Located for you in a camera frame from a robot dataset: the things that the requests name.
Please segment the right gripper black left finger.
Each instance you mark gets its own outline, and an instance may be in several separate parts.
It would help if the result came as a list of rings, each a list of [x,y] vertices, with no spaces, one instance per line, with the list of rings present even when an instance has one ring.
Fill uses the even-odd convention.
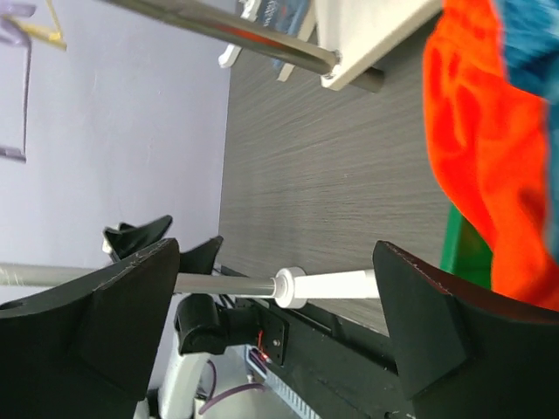
[[[131,418],[179,267],[174,238],[1,306],[3,418]]]

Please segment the blue patterned shorts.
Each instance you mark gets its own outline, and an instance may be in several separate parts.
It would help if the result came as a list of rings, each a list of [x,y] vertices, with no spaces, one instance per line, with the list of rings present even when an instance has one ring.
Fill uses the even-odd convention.
[[[498,1],[502,50],[512,85],[558,105],[558,2]]]

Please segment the purple clothes hanger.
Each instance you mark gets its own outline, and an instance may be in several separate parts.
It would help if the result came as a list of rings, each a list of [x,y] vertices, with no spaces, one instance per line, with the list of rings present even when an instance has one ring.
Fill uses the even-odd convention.
[[[31,3],[1,2],[1,156],[22,163],[27,160],[32,41],[16,19],[35,11]]]

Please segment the green plastic tray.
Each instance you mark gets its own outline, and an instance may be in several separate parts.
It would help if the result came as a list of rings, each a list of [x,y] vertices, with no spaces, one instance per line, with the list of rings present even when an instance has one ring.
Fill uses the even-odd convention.
[[[484,239],[451,204],[440,269],[483,288],[491,289],[492,259],[493,253]]]

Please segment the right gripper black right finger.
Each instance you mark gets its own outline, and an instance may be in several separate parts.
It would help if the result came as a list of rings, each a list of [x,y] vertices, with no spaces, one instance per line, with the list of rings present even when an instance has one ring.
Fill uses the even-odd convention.
[[[418,418],[556,418],[558,314],[387,241],[372,263],[404,396]]]

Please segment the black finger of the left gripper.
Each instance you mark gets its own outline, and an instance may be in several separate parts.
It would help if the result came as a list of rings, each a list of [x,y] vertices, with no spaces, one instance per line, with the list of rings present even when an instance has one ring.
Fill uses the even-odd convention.
[[[115,228],[106,227],[103,251],[113,262],[118,262],[161,240],[172,223],[172,216],[166,215],[141,226],[120,223]]]
[[[216,236],[189,251],[182,252],[180,254],[179,272],[211,275],[223,241],[222,236]]]

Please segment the white two-tier shelf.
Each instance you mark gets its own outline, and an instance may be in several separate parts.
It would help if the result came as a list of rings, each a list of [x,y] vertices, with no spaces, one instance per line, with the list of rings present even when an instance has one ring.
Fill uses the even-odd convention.
[[[117,1],[166,25],[237,45],[320,76],[323,87],[378,92],[375,64],[442,8],[440,1],[312,1],[299,34],[288,35],[199,1]]]

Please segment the grey clothes rack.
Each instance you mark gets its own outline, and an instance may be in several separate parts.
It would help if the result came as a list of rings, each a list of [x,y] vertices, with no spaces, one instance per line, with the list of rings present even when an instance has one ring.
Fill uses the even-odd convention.
[[[1,284],[56,286],[91,273],[91,269],[2,264]],[[301,308],[310,299],[378,299],[375,272],[370,270],[307,275],[298,267],[282,268],[273,278],[180,273],[176,291],[274,299],[282,308]]]

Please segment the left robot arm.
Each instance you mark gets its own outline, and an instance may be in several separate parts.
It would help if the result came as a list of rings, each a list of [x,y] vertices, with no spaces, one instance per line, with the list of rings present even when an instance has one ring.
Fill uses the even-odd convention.
[[[120,261],[161,240],[173,218],[161,216],[141,226],[120,223],[103,231],[104,248]],[[157,396],[150,396],[158,418],[191,418],[204,368],[212,354],[227,347],[253,342],[260,331],[254,308],[218,305],[209,294],[191,294],[182,299],[174,318],[173,350]]]

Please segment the dark blue book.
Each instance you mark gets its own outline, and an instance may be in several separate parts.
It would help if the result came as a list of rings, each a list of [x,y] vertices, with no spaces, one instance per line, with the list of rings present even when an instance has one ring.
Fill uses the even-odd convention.
[[[307,42],[314,31],[314,2],[268,0],[260,3],[257,21],[269,29]]]

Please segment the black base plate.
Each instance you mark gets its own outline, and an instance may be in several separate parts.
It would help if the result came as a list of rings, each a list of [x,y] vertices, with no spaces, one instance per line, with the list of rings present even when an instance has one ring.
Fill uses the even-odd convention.
[[[412,418],[389,337],[312,303],[286,309],[238,297],[259,324],[250,360],[286,384],[319,418]]]

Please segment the orange shorts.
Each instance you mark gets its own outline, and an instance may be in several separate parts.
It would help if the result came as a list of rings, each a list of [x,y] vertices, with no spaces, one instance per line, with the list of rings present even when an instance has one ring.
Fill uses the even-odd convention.
[[[493,253],[492,288],[558,307],[558,105],[509,81],[498,1],[446,1],[424,50],[432,171]]]

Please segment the yellow clothes hanger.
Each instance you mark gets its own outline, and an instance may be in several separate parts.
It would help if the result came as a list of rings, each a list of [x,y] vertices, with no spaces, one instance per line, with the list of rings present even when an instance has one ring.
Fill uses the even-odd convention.
[[[66,51],[67,43],[52,0],[38,1],[32,17],[17,17],[15,22],[34,40]]]

